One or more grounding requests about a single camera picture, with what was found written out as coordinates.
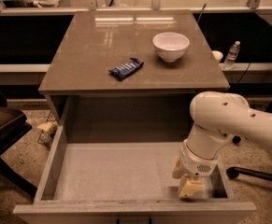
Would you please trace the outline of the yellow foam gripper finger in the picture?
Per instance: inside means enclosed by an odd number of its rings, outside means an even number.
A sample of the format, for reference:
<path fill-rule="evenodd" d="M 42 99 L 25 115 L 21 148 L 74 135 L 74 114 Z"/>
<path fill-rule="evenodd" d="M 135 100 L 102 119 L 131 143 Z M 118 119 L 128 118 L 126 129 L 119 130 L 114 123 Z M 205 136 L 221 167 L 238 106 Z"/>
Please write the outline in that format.
<path fill-rule="evenodd" d="M 204 182 L 200 177 L 192 177 L 185 174 L 181 169 L 180 158 L 176 158 L 172 177 L 179 180 L 178 196 L 181 200 L 190 199 L 204 187 Z"/>

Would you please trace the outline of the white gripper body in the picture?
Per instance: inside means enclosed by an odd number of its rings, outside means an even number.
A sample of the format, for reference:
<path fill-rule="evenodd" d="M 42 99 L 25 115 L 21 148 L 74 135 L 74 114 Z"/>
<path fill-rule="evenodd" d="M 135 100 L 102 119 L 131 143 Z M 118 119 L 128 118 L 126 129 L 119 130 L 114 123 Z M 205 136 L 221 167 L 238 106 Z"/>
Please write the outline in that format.
<path fill-rule="evenodd" d="M 205 160 L 193 154 L 187 146 L 187 139 L 185 139 L 175 161 L 174 177 L 180 179 L 184 175 L 191 177 L 209 176 L 216 166 L 217 160 Z"/>

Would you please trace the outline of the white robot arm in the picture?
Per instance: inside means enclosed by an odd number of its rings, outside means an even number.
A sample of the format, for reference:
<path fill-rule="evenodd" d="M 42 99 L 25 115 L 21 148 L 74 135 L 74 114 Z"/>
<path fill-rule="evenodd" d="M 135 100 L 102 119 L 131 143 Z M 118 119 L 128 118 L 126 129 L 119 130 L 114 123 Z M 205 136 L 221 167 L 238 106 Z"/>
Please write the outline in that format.
<path fill-rule="evenodd" d="M 204 91 L 192 99 L 193 127 L 183 141 L 172 177 L 179 181 L 178 196 L 189 199 L 212 175 L 219 150 L 234 136 L 242 136 L 272 153 L 272 113 L 250 108 L 238 94 Z"/>

